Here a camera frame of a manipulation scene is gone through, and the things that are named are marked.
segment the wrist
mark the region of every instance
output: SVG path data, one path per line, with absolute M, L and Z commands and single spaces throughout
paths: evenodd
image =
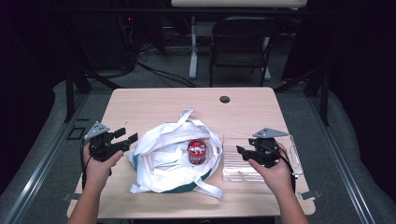
M 278 190 L 274 192 L 274 195 L 278 201 L 296 197 L 292 189 Z
M 96 186 L 93 186 L 87 182 L 85 185 L 85 188 L 83 192 L 86 192 L 86 194 L 91 194 L 92 196 L 100 196 L 102 193 L 103 189 L 97 188 Z

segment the bag handle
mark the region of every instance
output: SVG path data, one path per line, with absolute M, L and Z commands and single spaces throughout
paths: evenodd
M 166 127 L 164 127 L 163 131 L 161 132 L 161 134 L 163 133 L 171 133 L 172 131 L 176 130 L 178 127 L 180 127 L 181 125 L 183 125 L 187 119 L 189 118 L 190 114 L 194 111 L 194 108 L 190 108 L 189 110 L 183 110 L 181 112 L 181 116 L 180 119 L 178 120 L 178 122 L 175 124 L 175 126 L 170 126 L 167 125 Z
M 198 186 L 198 188 L 195 189 L 195 191 L 210 195 L 218 199 L 222 198 L 223 195 L 222 189 L 219 189 L 213 185 L 206 184 L 201 178 L 195 180 L 195 184 Z

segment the white plastic bag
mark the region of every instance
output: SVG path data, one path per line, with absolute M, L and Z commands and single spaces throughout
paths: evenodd
M 128 159 L 136 169 L 132 193 L 196 190 L 222 197 L 221 189 L 204 182 L 219 166 L 221 142 L 200 120 L 189 119 L 193 111 L 193 108 L 183 111 L 177 123 L 164 123 L 147 131 L 136 148 L 128 152 Z M 205 161 L 199 165 L 190 163 L 188 158 L 188 143 L 193 139 L 204 140 L 206 144 Z

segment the wooden table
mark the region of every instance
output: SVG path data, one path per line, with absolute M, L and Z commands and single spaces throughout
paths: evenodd
M 219 98 L 231 101 L 222 103 Z M 255 133 L 270 127 L 288 133 L 276 96 L 270 88 L 181 88 L 118 89 L 108 103 L 102 123 L 111 132 L 125 127 L 127 134 L 146 131 L 164 123 L 178 121 L 179 113 L 190 107 L 192 119 L 199 119 L 214 133 Z M 207 183 L 224 190 L 216 199 L 199 192 L 132 194 L 135 171 L 124 156 L 113 167 L 102 193 L 99 218 L 195 218 L 195 217 L 261 217 L 279 216 L 276 198 L 263 182 L 228 182 L 222 179 L 223 163 Z M 296 195 L 309 191 L 304 175 L 296 182 Z M 81 193 L 81 185 L 76 188 Z M 304 212 L 315 212 L 312 201 L 299 201 Z M 70 203 L 70 216 L 76 201 Z

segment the electrical cord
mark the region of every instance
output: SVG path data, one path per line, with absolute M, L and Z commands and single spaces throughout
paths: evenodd
M 139 53 L 137 54 L 137 56 L 139 57 L 140 60 L 142 60 L 143 62 L 146 62 L 149 59 L 149 51 L 155 49 L 151 44 L 146 44 L 145 46 L 143 46 L 142 48 L 140 48 Z
M 166 83 L 163 78 L 167 78 L 170 80 L 173 80 L 175 82 L 178 82 L 180 84 L 183 84 L 187 87 L 191 87 L 191 88 L 195 88 L 195 87 L 199 87 L 198 85 L 195 85 L 194 83 L 192 83 L 191 81 L 187 80 L 184 77 L 180 77 L 178 75 L 169 73 L 169 72 L 165 72 L 165 71 L 161 71 L 161 70 L 157 70 L 154 68 L 150 68 L 145 64 L 142 64 L 140 62 L 137 62 L 138 65 L 140 65 L 142 68 L 150 71 L 151 73 L 153 73 L 154 75 L 156 75 L 159 79 L 161 79 L 166 85 L 168 85 L 169 87 L 172 87 L 171 85 L 169 85 L 168 83 Z
M 82 172 L 82 176 L 81 176 L 81 186 L 82 186 L 82 190 L 84 190 L 85 188 L 85 183 L 87 182 L 87 168 L 88 168 L 88 163 L 90 162 L 92 155 L 96 152 L 96 150 L 92 153 L 92 155 L 88 158 L 87 160 L 87 164 L 85 164 L 84 161 L 84 137 L 81 138 L 81 143 L 79 146 L 79 158 L 80 158 L 80 164 L 81 164 L 81 172 Z

